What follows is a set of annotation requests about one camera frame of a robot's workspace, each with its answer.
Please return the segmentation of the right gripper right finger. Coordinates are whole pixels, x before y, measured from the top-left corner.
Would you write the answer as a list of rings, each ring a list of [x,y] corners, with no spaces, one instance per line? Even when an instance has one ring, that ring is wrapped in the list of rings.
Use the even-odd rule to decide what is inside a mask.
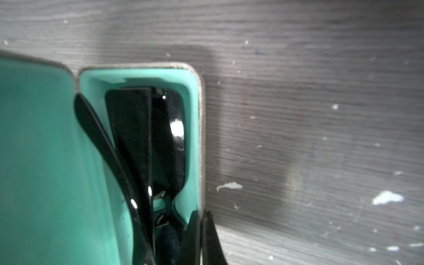
[[[204,212],[202,218],[202,263],[203,265],[227,265],[213,214],[208,210]]]

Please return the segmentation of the teal case black sunglasses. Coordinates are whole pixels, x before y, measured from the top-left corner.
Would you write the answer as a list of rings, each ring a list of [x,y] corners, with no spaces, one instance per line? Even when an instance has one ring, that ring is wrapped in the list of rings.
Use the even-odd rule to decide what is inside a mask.
[[[176,265],[204,209],[205,87],[181,62],[1,52],[1,264]]]

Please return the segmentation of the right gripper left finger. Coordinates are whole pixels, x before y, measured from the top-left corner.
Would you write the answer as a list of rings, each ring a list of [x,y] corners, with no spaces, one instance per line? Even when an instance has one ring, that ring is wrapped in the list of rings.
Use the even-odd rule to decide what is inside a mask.
[[[201,262],[201,219],[197,211],[193,211],[186,235],[183,239],[177,265],[200,265]]]

